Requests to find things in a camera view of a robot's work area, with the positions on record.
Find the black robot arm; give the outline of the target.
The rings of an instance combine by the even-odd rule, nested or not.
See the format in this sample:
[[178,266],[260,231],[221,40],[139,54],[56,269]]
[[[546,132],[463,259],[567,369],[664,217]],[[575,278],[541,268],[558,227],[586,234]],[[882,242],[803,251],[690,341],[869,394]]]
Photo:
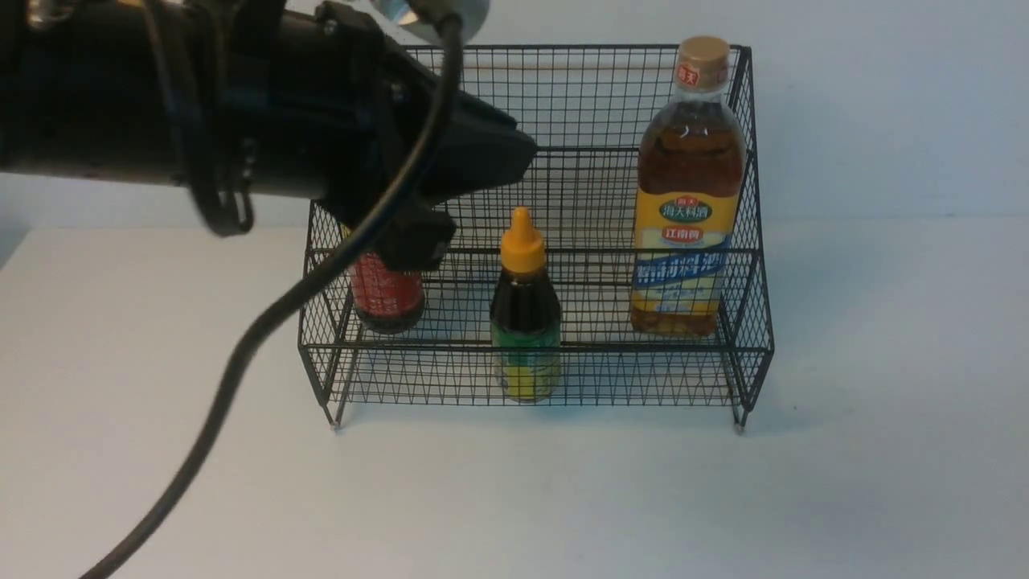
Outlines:
[[346,1],[4,1],[2,172],[177,188],[216,236],[253,195],[355,228],[441,76]]

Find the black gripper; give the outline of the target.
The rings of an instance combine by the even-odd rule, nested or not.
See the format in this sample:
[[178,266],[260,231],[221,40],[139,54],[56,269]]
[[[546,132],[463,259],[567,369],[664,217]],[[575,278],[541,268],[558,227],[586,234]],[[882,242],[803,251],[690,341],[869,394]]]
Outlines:
[[[323,1],[312,14],[283,1],[241,10],[241,126],[260,144],[258,176],[311,193],[350,228],[400,172],[440,82],[370,14]],[[460,91],[421,181],[437,205],[524,179],[538,151],[514,118]]]

